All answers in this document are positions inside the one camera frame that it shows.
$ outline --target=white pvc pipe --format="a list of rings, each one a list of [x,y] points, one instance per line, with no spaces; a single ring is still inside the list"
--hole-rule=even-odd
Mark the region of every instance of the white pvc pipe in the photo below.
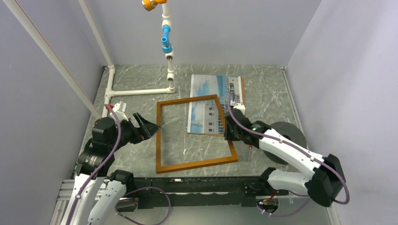
[[[172,73],[174,72],[174,63],[172,60],[167,60],[167,65],[168,65],[168,72]]]
[[[85,17],[86,17],[86,19],[88,21],[88,24],[91,27],[91,30],[92,30],[92,32],[93,32],[93,34],[95,36],[95,39],[98,42],[99,48],[101,49],[102,54],[104,55],[105,60],[107,61],[108,67],[110,67],[110,68],[113,67],[113,63],[112,63],[111,58],[109,57],[109,53],[107,51],[107,48],[105,47],[105,44],[102,41],[101,35],[98,32],[97,26],[95,26],[94,20],[93,20],[91,14],[90,14],[90,10],[88,9],[88,6],[87,6],[85,0],[78,0],[78,1],[80,3],[80,7],[83,10],[83,13],[84,13],[84,15],[85,15]]]
[[[38,29],[36,29],[35,25],[31,22],[28,15],[25,14],[24,10],[18,4],[16,0],[3,0],[3,2],[8,6],[14,16],[18,19],[18,21],[22,24],[22,26],[26,29],[26,31],[30,34],[33,40],[38,44],[40,49],[44,52],[47,58],[52,62],[52,64],[57,68],[57,70],[61,73],[63,78],[68,82],[70,87],[75,91],[75,93],[79,96],[79,98],[83,101],[86,107],[91,111],[95,118],[99,119],[101,116],[98,111],[95,109],[94,105],[90,101],[90,99],[86,96],[83,90],[76,83],[75,79],[72,77],[70,72],[66,69],[64,64],[55,54],[53,49],[48,45],[44,37],[41,35]]]
[[[176,85],[174,84],[174,81],[170,81],[169,83],[168,83],[168,88],[170,89],[170,90],[172,90],[172,93],[175,93],[175,87],[176,87]]]
[[[168,2],[162,4],[163,16],[170,16],[170,7]]]
[[[110,67],[109,68],[109,77],[108,77],[108,82],[107,82],[107,87],[105,89],[105,100],[104,100],[104,104],[109,104],[109,102],[111,101],[111,93],[112,93],[112,84],[113,84],[113,77],[115,75],[115,67]],[[102,109],[102,117],[107,117],[108,116],[108,109],[104,106],[104,108]]]
[[[121,90],[113,91],[114,96],[120,95],[146,95],[146,94],[163,94],[168,93],[168,88],[163,89],[149,89],[149,90]]]

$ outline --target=white pipe frame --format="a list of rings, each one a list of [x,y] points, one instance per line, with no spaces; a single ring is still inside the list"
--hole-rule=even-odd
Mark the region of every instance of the white pipe frame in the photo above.
[[[168,69],[167,69],[167,81],[169,82],[169,86],[168,88],[163,88],[163,89],[149,89],[149,90],[123,90],[123,91],[114,91],[112,90],[112,86],[113,86],[113,79],[114,79],[114,75],[115,75],[115,66],[113,65],[110,57],[109,57],[109,53],[105,47],[104,42],[102,41],[101,35],[98,32],[97,26],[94,23],[94,20],[90,14],[90,11],[88,9],[88,6],[85,2],[85,0],[78,0],[80,3],[80,7],[83,10],[83,13],[91,27],[91,30],[95,36],[95,39],[97,40],[98,44],[99,44],[99,48],[102,51],[102,54],[104,55],[107,64],[108,64],[108,68],[109,68],[109,78],[108,78],[108,82],[107,82],[107,87],[105,89],[105,96],[104,96],[104,103],[105,104],[109,104],[110,100],[112,97],[114,96],[126,96],[126,95],[145,95],[145,94],[162,94],[162,93],[168,93],[168,94],[172,94],[176,92],[176,87],[174,84],[174,64],[172,62],[173,59],[173,52],[167,53],[165,55],[166,60],[168,61]],[[163,23],[162,23],[162,28],[165,25],[168,25],[171,28],[171,20],[170,20],[170,10],[169,10],[169,6],[168,3],[164,3],[162,4],[162,9],[163,9]],[[104,107],[102,110],[102,117],[107,117],[108,115],[108,111],[107,109]]]

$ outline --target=black circular disc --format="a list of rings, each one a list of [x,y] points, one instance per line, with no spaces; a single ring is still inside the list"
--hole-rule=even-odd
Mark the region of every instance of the black circular disc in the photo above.
[[[271,124],[271,127],[275,129],[278,133],[280,133],[283,137],[291,140],[292,142],[300,145],[303,148],[307,148],[306,137],[304,136],[303,132],[301,132],[301,130],[295,125],[288,122],[280,121]],[[286,161],[270,152],[264,151],[264,153],[269,159],[271,159],[275,163],[283,165],[288,164]]]

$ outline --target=blue pipe fitting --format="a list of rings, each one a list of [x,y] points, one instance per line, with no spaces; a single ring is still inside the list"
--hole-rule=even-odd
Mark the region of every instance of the blue pipe fitting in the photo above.
[[[169,46],[170,45],[170,40],[168,38],[168,34],[170,33],[170,27],[169,26],[164,26],[163,27],[163,37],[162,37],[162,44],[164,46]]]
[[[170,30],[171,30],[170,27],[167,25],[163,27],[162,50],[164,53],[170,53],[171,51],[173,51],[170,40],[168,38]]]

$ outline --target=pipe elbow joint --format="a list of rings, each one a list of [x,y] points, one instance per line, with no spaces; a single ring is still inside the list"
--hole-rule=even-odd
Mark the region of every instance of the pipe elbow joint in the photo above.
[[[173,93],[176,92],[176,87],[173,87],[173,88],[168,87],[168,88],[166,88],[166,89],[167,89],[167,90],[166,90],[166,93],[168,93],[168,94],[173,94]]]
[[[170,33],[171,28],[169,26],[164,26],[163,27],[163,37],[162,37],[162,50],[164,53],[170,53],[173,48],[171,47],[170,39],[168,37],[168,34]]]

